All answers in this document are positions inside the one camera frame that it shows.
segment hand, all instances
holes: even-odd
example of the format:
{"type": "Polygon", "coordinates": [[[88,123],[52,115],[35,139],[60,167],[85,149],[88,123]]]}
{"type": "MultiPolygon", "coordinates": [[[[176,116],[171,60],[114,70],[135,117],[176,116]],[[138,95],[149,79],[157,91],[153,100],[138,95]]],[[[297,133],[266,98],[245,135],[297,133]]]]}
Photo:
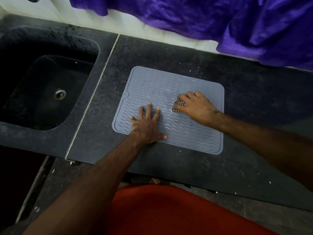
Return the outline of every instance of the hand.
{"type": "Polygon", "coordinates": [[[153,143],[158,140],[167,139],[167,136],[157,131],[157,120],[160,116],[161,110],[157,108],[154,117],[151,119],[151,103],[148,103],[146,116],[143,117],[143,107],[139,108],[138,120],[131,117],[131,136],[134,136],[139,144],[153,143]]]}
{"type": "Polygon", "coordinates": [[[185,105],[174,104],[174,109],[184,112],[199,124],[215,128],[217,115],[220,112],[200,91],[196,91],[194,94],[191,91],[187,95],[180,94],[178,100],[185,102],[185,105]]]}

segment red garment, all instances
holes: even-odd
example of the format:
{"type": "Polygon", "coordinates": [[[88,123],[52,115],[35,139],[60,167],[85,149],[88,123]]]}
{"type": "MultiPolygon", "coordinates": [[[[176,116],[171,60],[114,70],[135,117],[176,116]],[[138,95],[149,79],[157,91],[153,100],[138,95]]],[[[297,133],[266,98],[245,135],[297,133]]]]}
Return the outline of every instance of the red garment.
{"type": "Polygon", "coordinates": [[[109,235],[276,234],[188,191],[152,184],[118,190],[97,227],[109,235]]]}

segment sink basin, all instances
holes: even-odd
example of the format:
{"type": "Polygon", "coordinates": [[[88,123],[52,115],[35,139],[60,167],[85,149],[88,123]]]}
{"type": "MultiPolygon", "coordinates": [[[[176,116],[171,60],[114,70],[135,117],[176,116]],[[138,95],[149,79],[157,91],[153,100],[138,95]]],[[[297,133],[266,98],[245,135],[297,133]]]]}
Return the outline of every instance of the sink basin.
{"type": "Polygon", "coordinates": [[[72,43],[57,43],[57,33],[14,29],[0,38],[0,62],[6,72],[0,92],[0,121],[36,130],[49,130],[69,116],[88,80],[97,53],[75,48],[90,41],[71,36],[72,43]]]}

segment wavy ridge pattern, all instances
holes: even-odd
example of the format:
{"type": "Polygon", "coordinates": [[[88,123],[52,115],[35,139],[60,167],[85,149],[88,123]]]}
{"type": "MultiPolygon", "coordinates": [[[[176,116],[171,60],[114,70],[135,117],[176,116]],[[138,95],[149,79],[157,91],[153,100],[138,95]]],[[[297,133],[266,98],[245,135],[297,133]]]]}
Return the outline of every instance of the wavy ridge pattern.
{"type": "Polygon", "coordinates": [[[126,84],[112,127],[129,134],[130,117],[138,117],[138,108],[151,102],[154,111],[161,109],[158,130],[168,136],[167,144],[201,152],[220,154],[223,134],[202,126],[172,107],[179,94],[201,91],[217,108],[224,111],[224,88],[221,84],[144,67],[134,67],[126,84]]]}

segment person's left hand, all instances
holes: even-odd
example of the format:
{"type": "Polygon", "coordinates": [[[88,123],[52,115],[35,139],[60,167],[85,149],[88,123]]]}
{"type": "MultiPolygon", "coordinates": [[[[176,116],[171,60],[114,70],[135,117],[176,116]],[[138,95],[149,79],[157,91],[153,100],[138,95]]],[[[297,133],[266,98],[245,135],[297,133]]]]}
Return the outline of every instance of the person's left hand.
{"type": "Polygon", "coordinates": [[[129,135],[134,136],[140,144],[153,143],[158,140],[167,139],[167,136],[157,131],[157,120],[160,116],[161,110],[157,108],[155,115],[151,119],[151,103],[148,103],[146,116],[143,117],[143,107],[139,108],[138,120],[131,117],[131,133],[129,135]]]}

